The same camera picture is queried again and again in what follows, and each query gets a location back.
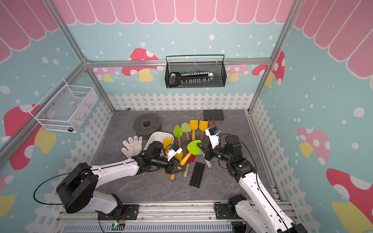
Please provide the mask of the bright green trowel wooden handle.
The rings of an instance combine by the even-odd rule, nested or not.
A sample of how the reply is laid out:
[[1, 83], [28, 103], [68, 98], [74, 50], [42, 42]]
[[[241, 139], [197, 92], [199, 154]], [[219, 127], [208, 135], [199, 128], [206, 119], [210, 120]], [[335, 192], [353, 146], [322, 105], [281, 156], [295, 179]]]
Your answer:
[[182, 128], [179, 125], [176, 125], [173, 130], [174, 137], [177, 138], [177, 144], [179, 147], [182, 147], [181, 137], [183, 135]]

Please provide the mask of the yellow plastic shovel blue cap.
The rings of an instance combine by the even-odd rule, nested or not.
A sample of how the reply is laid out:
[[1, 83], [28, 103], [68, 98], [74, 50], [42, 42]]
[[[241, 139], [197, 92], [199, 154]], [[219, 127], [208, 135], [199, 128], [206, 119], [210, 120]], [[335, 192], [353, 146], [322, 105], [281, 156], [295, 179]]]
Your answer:
[[189, 126], [192, 131], [192, 141], [196, 140], [196, 130], [198, 129], [198, 120], [190, 120]]

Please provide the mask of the red trowel wooden handle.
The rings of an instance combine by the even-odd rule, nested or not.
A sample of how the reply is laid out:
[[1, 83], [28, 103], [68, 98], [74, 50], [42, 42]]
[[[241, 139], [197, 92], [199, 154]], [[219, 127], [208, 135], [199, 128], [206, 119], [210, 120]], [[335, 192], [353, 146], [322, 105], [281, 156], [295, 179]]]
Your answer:
[[193, 163], [194, 161], [195, 161], [195, 156], [192, 154], [192, 155], [189, 157], [188, 161], [187, 161], [186, 169], [185, 169], [184, 174], [183, 174], [184, 177], [187, 177], [187, 175], [188, 175], [188, 170], [189, 170], [189, 166], [190, 166], [190, 164]]

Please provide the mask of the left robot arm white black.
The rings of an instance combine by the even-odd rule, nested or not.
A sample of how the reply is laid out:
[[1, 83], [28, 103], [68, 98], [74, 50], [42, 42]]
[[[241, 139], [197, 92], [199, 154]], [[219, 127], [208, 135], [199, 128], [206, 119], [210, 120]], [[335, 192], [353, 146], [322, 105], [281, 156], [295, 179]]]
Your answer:
[[120, 198], [96, 189], [114, 180], [150, 172], [153, 167], [174, 175], [184, 168], [175, 157], [181, 152], [178, 145], [170, 144], [165, 148], [163, 143], [154, 141], [147, 149], [136, 149], [134, 155], [121, 162], [103, 166], [81, 163], [57, 186], [56, 191], [69, 214], [91, 210], [118, 215], [123, 209]]

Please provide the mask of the light blue plastic shovel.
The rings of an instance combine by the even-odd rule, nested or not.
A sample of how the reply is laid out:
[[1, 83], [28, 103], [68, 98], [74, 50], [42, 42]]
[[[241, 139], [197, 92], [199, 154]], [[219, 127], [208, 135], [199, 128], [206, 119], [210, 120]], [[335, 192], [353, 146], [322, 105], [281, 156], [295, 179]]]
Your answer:
[[209, 169], [213, 167], [212, 164], [211, 164], [211, 162], [208, 161], [208, 160], [206, 160], [206, 158], [205, 158], [205, 154], [204, 154], [203, 151], [201, 151], [201, 152], [199, 153], [199, 155], [201, 155], [201, 156], [204, 158], [205, 164], [207, 165], [207, 167], [208, 167]]

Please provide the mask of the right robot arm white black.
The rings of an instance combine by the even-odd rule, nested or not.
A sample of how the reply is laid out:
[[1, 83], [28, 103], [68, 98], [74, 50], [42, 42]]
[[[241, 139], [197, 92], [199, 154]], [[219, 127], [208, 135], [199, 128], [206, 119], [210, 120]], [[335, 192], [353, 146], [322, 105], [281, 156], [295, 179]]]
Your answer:
[[303, 224], [296, 224], [273, 199], [261, 182], [256, 164], [243, 156], [245, 144], [235, 135], [228, 134], [224, 145], [218, 135], [210, 136], [210, 142], [198, 142], [206, 160], [217, 158], [226, 163], [230, 176], [245, 190], [254, 207], [245, 199], [235, 196], [230, 202], [233, 215], [243, 219], [256, 233], [306, 233]]

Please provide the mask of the green plastic shovel yellow handle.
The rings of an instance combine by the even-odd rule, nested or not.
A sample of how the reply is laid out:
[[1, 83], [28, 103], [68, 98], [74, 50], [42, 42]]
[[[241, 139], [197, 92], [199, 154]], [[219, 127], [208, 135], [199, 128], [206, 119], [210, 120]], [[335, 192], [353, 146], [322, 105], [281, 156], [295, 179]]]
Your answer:
[[194, 140], [188, 144], [188, 154], [181, 160], [180, 166], [184, 166], [191, 155], [198, 155], [201, 152], [201, 149], [198, 146], [199, 143], [201, 143], [201, 140]]

